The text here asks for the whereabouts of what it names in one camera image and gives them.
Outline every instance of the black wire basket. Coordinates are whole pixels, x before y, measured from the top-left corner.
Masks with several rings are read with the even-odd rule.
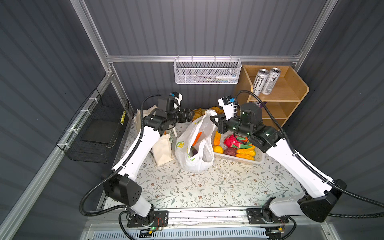
[[[113,162],[128,122],[124,106],[128,107],[127,99],[99,95],[87,110],[81,110],[75,127],[66,130],[68,140],[57,146],[74,161]]]

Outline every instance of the white wire mesh basket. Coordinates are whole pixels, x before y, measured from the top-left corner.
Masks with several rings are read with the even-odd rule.
[[[239,80],[239,58],[182,57],[175,58],[177,84],[236,84]]]

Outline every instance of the produce tray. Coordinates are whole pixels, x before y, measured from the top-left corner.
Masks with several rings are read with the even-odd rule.
[[[212,145],[213,145],[213,142],[214,142],[214,138],[215,138],[215,133],[216,133],[217,129],[213,132],[212,134]],[[227,131],[226,133],[222,134],[221,135],[221,138],[220,138],[220,146],[225,150],[227,149],[228,147],[224,144],[224,140],[226,137],[228,137],[229,135],[232,135],[233,132],[231,131]],[[226,154],[221,154],[221,153],[217,153],[217,152],[214,152],[214,155],[216,157],[221,157],[221,158],[224,158],[224,159],[227,159],[227,160],[232,160],[232,161],[237,161],[237,162],[242,162],[242,163],[246,163],[246,164],[260,164],[260,163],[263,163],[264,160],[265,160],[265,153],[263,153],[262,151],[260,151],[260,149],[258,148],[255,148],[255,152],[256,152],[256,155],[254,156],[255,160],[252,161],[252,160],[248,160],[248,159],[245,159],[245,158],[240,158],[240,157],[234,157],[234,156],[230,156],[230,155],[226,155]]]

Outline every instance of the white plastic basket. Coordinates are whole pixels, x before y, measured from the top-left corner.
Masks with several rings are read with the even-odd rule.
[[[214,131],[213,134],[212,134],[212,145],[213,145],[213,142],[214,142],[215,133],[216,133],[216,131]],[[233,132],[227,131],[226,133],[221,135],[220,146],[224,150],[228,148],[227,145],[224,144],[224,140],[225,140],[226,137],[228,137],[229,135],[232,135],[232,134],[233,134]],[[236,162],[242,162],[242,163],[246,163],[246,164],[260,164],[260,163],[263,163],[264,160],[265,160],[265,153],[260,151],[260,149],[258,149],[258,148],[255,148],[255,152],[256,152],[256,155],[254,156],[254,158],[255,158],[254,161],[248,160],[248,159],[245,159],[245,158],[240,158],[240,157],[234,157],[234,156],[230,156],[230,155],[226,155],[226,154],[221,154],[221,153],[217,153],[217,152],[214,152],[214,155],[216,157],[221,157],[221,158],[224,158],[224,159],[228,159],[228,160],[232,160],[232,161],[236,161]]]
[[[177,84],[236,84],[239,80],[239,58],[183,57],[173,62]]]

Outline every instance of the beige cloth bag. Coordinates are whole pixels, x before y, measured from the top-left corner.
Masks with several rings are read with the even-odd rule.
[[[149,108],[148,110],[143,110],[143,116],[148,116],[152,110],[154,110],[156,105]],[[140,110],[137,109],[137,114],[134,119],[135,128],[137,134],[139,134],[141,129],[141,120],[140,120]],[[169,161],[172,161],[175,159],[174,154],[172,153],[172,140],[175,136],[175,131],[167,131],[167,134],[162,135],[160,139],[153,145],[152,147],[152,155],[156,161],[157,166],[163,165]]]

